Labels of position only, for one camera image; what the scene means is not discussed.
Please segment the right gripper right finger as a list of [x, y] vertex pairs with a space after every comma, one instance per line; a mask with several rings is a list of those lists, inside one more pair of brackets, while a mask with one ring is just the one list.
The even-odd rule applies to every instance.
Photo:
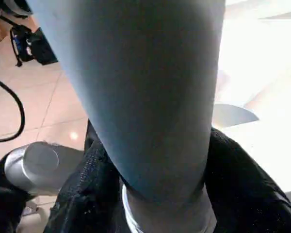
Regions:
[[217, 233], [291, 233], [291, 202], [233, 139], [212, 128], [205, 171]]

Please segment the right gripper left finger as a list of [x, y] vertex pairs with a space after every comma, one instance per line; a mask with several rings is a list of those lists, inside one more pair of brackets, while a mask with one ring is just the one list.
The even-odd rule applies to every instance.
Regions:
[[51, 209], [46, 233], [124, 233], [120, 176], [103, 144], [94, 141]]

